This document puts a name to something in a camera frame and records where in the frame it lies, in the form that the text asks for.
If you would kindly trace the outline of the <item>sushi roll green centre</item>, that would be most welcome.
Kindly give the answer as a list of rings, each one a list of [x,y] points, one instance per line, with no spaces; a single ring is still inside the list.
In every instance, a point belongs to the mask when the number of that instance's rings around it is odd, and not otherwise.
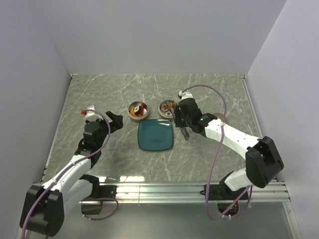
[[[135,106],[132,108],[134,114],[140,114],[143,111],[143,107],[141,105]]]

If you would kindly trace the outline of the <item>orange egg tart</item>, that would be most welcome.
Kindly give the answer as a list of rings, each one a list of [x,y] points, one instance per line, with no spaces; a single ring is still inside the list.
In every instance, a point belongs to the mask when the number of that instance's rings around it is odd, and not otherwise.
[[[130,110],[130,114],[131,114],[132,116],[134,116],[134,117],[139,117],[139,116],[140,116],[140,114],[137,114],[137,115],[136,115],[136,114],[134,114],[134,113],[133,113],[132,108],[131,108],[131,110]]]

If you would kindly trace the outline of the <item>red sausage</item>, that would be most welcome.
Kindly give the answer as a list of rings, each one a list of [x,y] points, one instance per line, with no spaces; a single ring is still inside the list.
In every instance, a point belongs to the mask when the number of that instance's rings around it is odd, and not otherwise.
[[[140,116],[144,116],[147,113],[147,106],[145,104],[141,105],[141,113]]]

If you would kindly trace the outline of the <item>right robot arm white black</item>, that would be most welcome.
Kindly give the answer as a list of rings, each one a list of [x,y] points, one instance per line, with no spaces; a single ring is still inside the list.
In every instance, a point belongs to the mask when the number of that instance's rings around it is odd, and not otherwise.
[[[208,192],[209,200],[236,199],[245,188],[265,188],[283,169],[284,163],[274,141],[265,136],[258,138],[241,132],[220,117],[202,113],[195,99],[187,98],[173,108],[175,126],[188,139],[189,127],[194,133],[221,142],[238,153],[245,160],[245,168],[224,176],[219,184],[205,186],[202,194]]]

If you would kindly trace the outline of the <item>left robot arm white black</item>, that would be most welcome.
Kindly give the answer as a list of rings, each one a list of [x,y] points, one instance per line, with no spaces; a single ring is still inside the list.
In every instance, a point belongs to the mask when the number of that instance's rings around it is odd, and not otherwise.
[[[71,160],[49,181],[27,190],[19,223],[22,239],[26,232],[47,238],[55,236],[73,207],[82,200],[96,200],[100,196],[99,178],[87,172],[98,162],[110,135],[123,127],[123,116],[111,111],[102,114],[93,106],[81,114],[86,124]]]

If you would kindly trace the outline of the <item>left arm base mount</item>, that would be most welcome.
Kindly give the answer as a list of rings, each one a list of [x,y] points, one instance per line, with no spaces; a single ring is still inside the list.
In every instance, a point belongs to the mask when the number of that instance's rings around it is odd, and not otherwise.
[[[81,212],[83,217],[92,221],[101,221],[111,217],[119,208],[119,202],[116,199],[117,186],[109,185],[109,184],[101,185],[98,177],[88,175],[88,174],[84,174],[80,179],[90,182],[93,186],[92,193],[89,195],[88,198],[85,198],[84,201],[99,202],[99,204],[94,204],[94,205],[89,205],[89,204],[81,205]],[[103,218],[90,217],[90,215],[99,215],[101,213],[104,202],[115,202],[116,207],[114,211],[110,213],[108,216],[105,216]]]

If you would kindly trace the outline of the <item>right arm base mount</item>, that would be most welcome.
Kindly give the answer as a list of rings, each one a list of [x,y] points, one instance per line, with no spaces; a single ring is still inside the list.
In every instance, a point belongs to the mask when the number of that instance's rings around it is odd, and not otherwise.
[[[240,188],[237,191],[232,191],[227,187],[225,184],[225,180],[228,176],[230,176],[232,172],[228,173],[224,178],[222,178],[219,182],[219,184],[210,184],[209,185],[209,194],[208,197],[206,197],[206,189],[207,185],[204,185],[204,190],[200,191],[200,194],[205,196],[205,199],[208,199],[208,201],[235,201],[239,196],[245,191],[245,188]],[[247,200],[245,207],[240,211],[239,207],[239,201],[237,201],[236,204],[234,204],[226,213],[224,216],[227,216],[229,219],[232,217],[239,216],[241,213],[243,213],[244,210],[246,210],[250,204],[252,196],[251,188],[247,190],[240,200]]]

